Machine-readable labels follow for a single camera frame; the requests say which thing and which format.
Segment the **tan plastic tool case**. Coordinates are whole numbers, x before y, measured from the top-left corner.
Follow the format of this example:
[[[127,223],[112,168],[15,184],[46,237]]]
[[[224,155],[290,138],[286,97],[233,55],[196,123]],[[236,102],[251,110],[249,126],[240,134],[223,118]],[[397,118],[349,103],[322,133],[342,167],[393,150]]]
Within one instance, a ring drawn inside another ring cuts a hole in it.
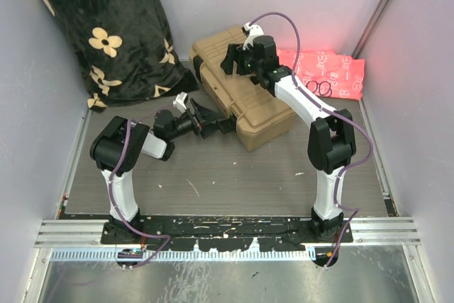
[[[189,58],[196,76],[221,113],[235,122],[235,132],[246,150],[287,133],[297,115],[283,101],[273,97],[246,75],[226,75],[221,62],[231,43],[244,44],[245,34],[234,26],[192,44]]]

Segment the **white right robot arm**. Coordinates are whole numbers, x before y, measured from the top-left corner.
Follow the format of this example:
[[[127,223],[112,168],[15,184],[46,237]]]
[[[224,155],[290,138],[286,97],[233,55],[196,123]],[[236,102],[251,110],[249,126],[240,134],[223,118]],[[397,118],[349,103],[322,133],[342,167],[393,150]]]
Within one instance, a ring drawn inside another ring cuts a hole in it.
[[[226,75],[249,76],[252,83],[287,104],[309,127],[307,153],[317,171],[309,228],[317,241],[330,240],[343,225],[343,173],[356,153],[351,113],[334,109],[300,85],[294,71],[280,63],[271,36],[261,35],[247,44],[228,44],[220,67]]]

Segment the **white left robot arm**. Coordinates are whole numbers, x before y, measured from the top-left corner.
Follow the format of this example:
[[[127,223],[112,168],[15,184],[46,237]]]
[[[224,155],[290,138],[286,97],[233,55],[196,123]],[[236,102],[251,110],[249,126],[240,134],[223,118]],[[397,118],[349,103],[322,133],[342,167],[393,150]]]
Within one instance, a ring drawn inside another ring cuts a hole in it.
[[[93,141],[89,155],[106,182],[110,221],[116,234],[125,243],[135,243],[142,235],[140,209],[133,189],[133,169],[141,155],[167,161],[175,150],[174,140],[188,133],[203,139],[216,132],[236,131],[236,117],[225,118],[217,111],[200,105],[181,93],[172,106],[154,114],[153,125],[115,116]]]

